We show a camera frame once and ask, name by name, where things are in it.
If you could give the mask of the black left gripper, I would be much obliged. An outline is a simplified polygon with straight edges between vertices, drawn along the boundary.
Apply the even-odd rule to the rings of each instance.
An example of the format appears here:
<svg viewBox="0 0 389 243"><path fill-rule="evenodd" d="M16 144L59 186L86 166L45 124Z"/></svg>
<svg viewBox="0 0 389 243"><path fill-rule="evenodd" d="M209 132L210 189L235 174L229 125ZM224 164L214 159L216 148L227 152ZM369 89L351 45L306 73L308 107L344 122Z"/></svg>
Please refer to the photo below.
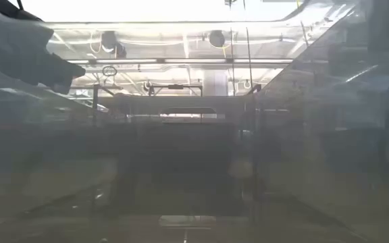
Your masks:
<svg viewBox="0 0 389 243"><path fill-rule="evenodd" d="M0 76L68 94L72 81L86 70L48 51L53 34L40 18L0 0Z"/></svg>

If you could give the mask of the black frame wooden table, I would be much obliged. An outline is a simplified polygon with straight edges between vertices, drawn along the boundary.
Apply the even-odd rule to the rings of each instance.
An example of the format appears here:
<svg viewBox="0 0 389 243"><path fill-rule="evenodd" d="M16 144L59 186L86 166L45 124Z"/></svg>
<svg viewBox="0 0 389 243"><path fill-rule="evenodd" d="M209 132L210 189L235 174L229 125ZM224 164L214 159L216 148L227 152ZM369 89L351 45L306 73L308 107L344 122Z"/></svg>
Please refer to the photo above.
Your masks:
<svg viewBox="0 0 389 243"><path fill-rule="evenodd" d="M101 97L135 96L114 92L99 85L93 88L92 107L116 122L131 126L134 135L129 147L140 157L154 160L226 159L251 150L255 139L256 105L253 102L242 113L217 114L214 110L171 109L158 115L125 114L99 104Z"/></svg>

